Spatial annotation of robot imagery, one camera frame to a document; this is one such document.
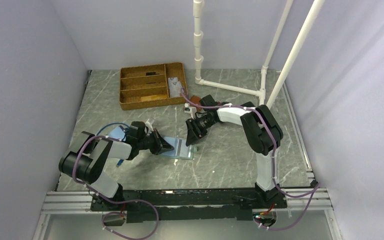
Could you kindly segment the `green card holder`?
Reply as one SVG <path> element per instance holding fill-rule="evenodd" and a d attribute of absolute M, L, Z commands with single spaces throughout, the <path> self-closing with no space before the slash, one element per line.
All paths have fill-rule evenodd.
<path fill-rule="evenodd" d="M 163 139 L 172 145 L 174 149 L 162 153 L 162 156 L 183 160 L 192 160 L 194 158 L 194 153 L 197 151 L 197 148 L 194 145 L 186 146 L 186 139 L 167 136 Z"/>

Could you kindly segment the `orange credit card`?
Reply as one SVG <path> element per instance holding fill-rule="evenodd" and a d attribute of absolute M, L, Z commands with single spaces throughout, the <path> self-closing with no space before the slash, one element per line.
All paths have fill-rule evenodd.
<path fill-rule="evenodd" d="M 164 94 L 156 94 L 156 95 L 151 95 L 150 96 L 150 99 L 152 101 L 159 101 L 159 100 L 164 100 L 164 99 L 167 99 L 168 96 L 167 95 L 164 95 Z"/>

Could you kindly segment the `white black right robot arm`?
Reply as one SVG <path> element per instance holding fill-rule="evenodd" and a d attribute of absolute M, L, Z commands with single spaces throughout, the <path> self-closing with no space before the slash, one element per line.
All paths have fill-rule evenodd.
<path fill-rule="evenodd" d="M 266 105 L 254 106 L 251 102 L 242 105 L 217 103 L 211 95 L 202 98 L 199 104 L 189 99 L 187 103 L 204 110 L 201 116 L 189 118 L 185 122 L 187 146 L 205 137 L 208 129 L 217 123 L 241 126 L 250 148 L 256 155 L 256 203 L 262 208 L 267 208 L 276 199 L 284 198 L 276 176 L 276 150 L 280 147 L 284 133 Z"/>

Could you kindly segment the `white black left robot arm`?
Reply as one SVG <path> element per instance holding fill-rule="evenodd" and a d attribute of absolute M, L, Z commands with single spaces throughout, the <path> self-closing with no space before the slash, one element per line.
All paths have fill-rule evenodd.
<path fill-rule="evenodd" d="M 81 132 L 61 157 L 58 169 L 102 197 L 109 209 L 117 210 L 124 203 L 123 187 L 104 172 L 107 159 L 130 161 L 142 150 L 161 155 L 174 150 L 174 147 L 157 129 L 143 121 L 133 121 L 121 138 Z"/>

